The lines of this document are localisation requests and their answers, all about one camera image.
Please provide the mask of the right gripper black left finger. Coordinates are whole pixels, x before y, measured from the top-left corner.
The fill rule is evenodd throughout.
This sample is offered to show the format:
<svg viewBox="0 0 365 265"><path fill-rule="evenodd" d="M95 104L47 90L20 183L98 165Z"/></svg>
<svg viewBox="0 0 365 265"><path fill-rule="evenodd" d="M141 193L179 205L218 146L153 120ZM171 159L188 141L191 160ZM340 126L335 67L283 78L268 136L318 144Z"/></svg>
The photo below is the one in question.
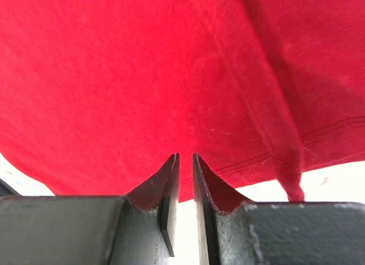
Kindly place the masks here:
<svg viewBox="0 0 365 265"><path fill-rule="evenodd" d="M180 156L126 195L56 196L1 159L2 264L168 264Z"/></svg>

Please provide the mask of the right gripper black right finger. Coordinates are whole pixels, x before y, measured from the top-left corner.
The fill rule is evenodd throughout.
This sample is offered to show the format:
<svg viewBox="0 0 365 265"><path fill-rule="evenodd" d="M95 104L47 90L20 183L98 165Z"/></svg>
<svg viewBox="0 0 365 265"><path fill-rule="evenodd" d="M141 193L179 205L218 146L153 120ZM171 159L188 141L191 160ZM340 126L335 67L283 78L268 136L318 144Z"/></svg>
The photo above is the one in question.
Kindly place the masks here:
<svg viewBox="0 0 365 265"><path fill-rule="evenodd" d="M364 263L364 204L255 202L192 162L201 264Z"/></svg>

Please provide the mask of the dark red t-shirt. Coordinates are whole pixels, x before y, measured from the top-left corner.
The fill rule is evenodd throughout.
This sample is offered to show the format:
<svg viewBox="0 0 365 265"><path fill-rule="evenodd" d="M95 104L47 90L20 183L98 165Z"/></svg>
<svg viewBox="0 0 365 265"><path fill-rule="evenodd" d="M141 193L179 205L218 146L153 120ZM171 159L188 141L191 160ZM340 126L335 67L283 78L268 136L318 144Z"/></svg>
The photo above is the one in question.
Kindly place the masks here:
<svg viewBox="0 0 365 265"><path fill-rule="evenodd" d="M236 187L364 159L364 0L1 0L1 154L124 194L180 154Z"/></svg>

